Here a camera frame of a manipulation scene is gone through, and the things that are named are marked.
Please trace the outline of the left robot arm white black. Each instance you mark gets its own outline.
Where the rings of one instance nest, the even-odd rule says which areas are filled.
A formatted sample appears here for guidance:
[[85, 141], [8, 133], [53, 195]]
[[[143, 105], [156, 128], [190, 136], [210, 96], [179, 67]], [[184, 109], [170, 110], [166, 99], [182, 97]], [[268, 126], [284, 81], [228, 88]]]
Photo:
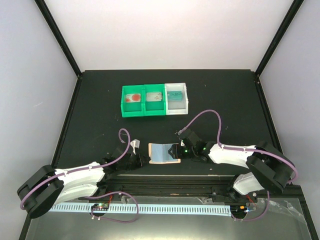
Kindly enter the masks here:
[[108, 180], [142, 168], [149, 161], [148, 154], [138, 147], [122, 144], [102, 161], [66, 169], [45, 165], [17, 190], [20, 208], [31, 219], [36, 219], [53, 206], [73, 199], [94, 197], [101, 200], [107, 195]]

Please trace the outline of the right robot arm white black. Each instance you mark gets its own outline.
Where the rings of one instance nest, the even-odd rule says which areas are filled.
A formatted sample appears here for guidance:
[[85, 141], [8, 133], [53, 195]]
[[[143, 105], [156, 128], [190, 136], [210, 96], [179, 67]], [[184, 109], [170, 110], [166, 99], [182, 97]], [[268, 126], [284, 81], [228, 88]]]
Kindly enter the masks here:
[[235, 176], [227, 189], [228, 198], [234, 202], [261, 190], [282, 194], [294, 173], [294, 164], [266, 142], [250, 146], [224, 145], [204, 141], [191, 129], [179, 133], [178, 137], [180, 143], [171, 144], [166, 151], [173, 159], [233, 165], [249, 170]]

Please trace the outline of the beige leather card holder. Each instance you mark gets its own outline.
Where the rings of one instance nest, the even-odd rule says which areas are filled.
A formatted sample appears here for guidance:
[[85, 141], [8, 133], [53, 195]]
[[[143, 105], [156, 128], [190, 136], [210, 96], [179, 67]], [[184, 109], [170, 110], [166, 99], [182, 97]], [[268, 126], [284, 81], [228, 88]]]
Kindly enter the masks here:
[[148, 156], [150, 158], [149, 164], [151, 165], [166, 165], [166, 164], [179, 164], [180, 158], [173, 157], [172, 147], [179, 147], [178, 143], [149, 143]]

